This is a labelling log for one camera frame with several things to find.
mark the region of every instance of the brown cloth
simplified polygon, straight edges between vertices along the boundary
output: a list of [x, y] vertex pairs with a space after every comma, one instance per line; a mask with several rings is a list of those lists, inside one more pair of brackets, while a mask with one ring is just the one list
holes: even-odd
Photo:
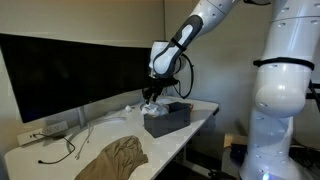
[[127, 136], [105, 147], [75, 180], [126, 180], [136, 167], [147, 162], [139, 139]]

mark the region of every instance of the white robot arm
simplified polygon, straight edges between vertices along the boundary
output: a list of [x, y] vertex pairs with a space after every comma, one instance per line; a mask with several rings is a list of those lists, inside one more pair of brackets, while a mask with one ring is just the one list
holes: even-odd
[[[177, 66], [181, 62], [177, 60], [187, 46], [196, 37], [213, 30], [237, 2], [200, 0], [170, 42], [154, 43], [150, 77], [172, 78], [180, 69]], [[269, 1], [250, 3], [260, 5]], [[305, 105], [319, 37], [320, 0], [275, 1], [265, 51], [262, 59], [255, 62], [259, 70], [252, 98], [248, 151], [239, 172], [243, 180], [311, 179], [288, 153], [293, 116]], [[153, 91], [144, 95], [147, 101]]]

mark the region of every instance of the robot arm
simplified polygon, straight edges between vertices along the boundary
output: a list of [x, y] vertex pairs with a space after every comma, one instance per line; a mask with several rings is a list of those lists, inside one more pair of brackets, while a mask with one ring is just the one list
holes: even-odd
[[180, 59], [183, 51], [195, 38], [213, 30], [238, 1], [200, 0], [170, 42], [153, 44], [149, 63], [151, 79], [149, 87], [143, 90], [147, 104], [151, 97], [155, 101], [164, 87], [177, 84], [173, 75], [185, 65], [185, 61]]

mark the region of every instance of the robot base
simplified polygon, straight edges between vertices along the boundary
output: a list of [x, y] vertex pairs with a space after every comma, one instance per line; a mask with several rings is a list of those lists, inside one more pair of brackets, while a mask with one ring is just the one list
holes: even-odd
[[242, 180], [313, 180], [305, 168], [288, 156], [273, 157], [255, 150], [248, 152], [239, 173]]

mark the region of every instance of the white table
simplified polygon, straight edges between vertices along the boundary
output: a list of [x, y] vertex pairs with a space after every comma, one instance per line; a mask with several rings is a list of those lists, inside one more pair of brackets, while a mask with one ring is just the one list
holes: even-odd
[[72, 143], [76, 146], [75, 152], [58, 164], [38, 164], [38, 160], [56, 161], [68, 153], [65, 140], [41, 141], [27, 147], [18, 147], [5, 155], [5, 161], [10, 180], [63, 180], [74, 179], [85, 166], [98, 156], [100, 151], [113, 141], [134, 135], [139, 138], [142, 149], [147, 154], [149, 162], [139, 166], [130, 176], [130, 179], [154, 179], [162, 169], [172, 160], [190, 138], [200, 129], [212, 114], [218, 110], [218, 104], [196, 100], [182, 100], [175, 97], [172, 101], [194, 104], [191, 113], [191, 124], [165, 136], [153, 138], [143, 127], [143, 116], [140, 114], [140, 105], [134, 105], [132, 112], [118, 111], [112, 117], [125, 117], [126, 121], [99, 121], [96, 120], [90, 142], [85, 144], [79, 160], [75, 155], [85, 140], [88, 130], [75, 136]]

